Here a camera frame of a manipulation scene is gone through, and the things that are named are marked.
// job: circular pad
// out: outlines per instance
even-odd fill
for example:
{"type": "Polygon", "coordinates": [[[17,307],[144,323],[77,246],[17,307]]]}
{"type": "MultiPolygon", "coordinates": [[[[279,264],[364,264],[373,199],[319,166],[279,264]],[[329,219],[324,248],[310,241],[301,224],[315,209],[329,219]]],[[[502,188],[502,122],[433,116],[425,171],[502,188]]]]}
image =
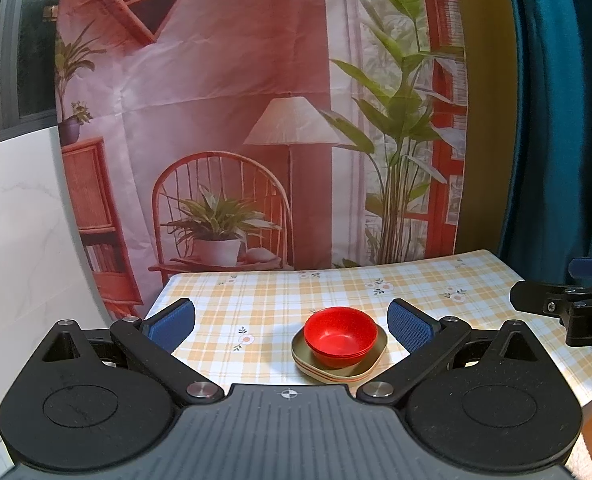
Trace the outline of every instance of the circular pad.
{"type": "Polygon", "coordinates": [[[91,384],[68,386],[52,393],[42,412],[65,428],[90,428],[104,422],[118,409],[118,397],[91,384]]]}
{"type": "Polygon", "coordinates": [[[534,365],[479,362],[421,383],[405,412],[412,434],[474,471],[518,473],[561,462],[580,433],[582,411],[570,389],[534,365]]]}
{"type": "Polygon", "coordinates": [[[171,425],[171,398],[156,381],[100,361],[76,361],[22,373],[3,399],[0,434],[15,462],[99,470],[149,449],[171,425]]]}
{"type": "Polygon", "coordinates": [[[514,428],[536,414],[536,401],[527,392],[512,386],[476,386],[462,398],[464,412],[490,428],[514,428]]]}

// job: metal screw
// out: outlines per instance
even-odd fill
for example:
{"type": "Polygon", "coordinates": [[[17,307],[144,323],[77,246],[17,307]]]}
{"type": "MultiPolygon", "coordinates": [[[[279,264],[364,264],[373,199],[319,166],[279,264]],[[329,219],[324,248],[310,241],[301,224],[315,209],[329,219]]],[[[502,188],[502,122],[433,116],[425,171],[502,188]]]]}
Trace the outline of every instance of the metal screw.
{"type": "Polygon", "coordinates": [[[372,381],[362,386],[362,391],[369,397],[388,397],[394,393],[394,387],[383,381],[372,381]]]}
{"type": "Polygon", "coordinates": [[[197,381],[187,386],[187,393],[199,399],[211,399],[218,393],[218,386],[207,381],[197,381]]]}

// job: curtain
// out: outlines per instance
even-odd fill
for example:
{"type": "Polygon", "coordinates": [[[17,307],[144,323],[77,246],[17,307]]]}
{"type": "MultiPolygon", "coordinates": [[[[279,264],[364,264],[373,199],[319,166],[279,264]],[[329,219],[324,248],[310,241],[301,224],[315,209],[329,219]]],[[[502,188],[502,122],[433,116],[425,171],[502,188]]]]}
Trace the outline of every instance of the curtain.
{"type": "Polygon", "coordinates": [[[500,257],[525,279],[572,284],[569,261],[592,256],[592,0],[513,5],[518,121],[500,257]]]}

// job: plaid tablecloth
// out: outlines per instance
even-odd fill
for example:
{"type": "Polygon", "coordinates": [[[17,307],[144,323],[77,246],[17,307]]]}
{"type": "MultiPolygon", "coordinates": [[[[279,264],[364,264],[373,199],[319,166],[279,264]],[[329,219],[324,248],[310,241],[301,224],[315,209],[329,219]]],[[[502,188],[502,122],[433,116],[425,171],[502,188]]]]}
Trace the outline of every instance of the plaid tablecloth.
{"type": "MultiPolygon", "coordinates": [[[[178,274],[148,316],[190,298],[196,327],[173,355],[225,391],[233,383],[315,383],[296,368],[291,338],[311,313],[328,306],[364,310],[385,329],[394,298],[436,319],[458,316],[473,328],[498,329],[507,319],[522,319],[584,406],[592,400],[592,349],[566,346],[557,319],[514,311],[509,289],[519,279],[488,251],[356,269],[178,274]]],[[[374,375],[407,355],[389,336],[374,375]]]]}

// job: lampshade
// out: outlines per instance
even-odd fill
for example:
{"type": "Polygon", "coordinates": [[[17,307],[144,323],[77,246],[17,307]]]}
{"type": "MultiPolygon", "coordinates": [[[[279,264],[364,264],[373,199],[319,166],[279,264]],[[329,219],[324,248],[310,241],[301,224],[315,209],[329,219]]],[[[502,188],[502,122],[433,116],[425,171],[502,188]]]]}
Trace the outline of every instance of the lampshade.
{"type": "Polygon", "coordinates": [[[273,99],[244,144],[341,144],[325,118],[302,96],[273,99]]]}

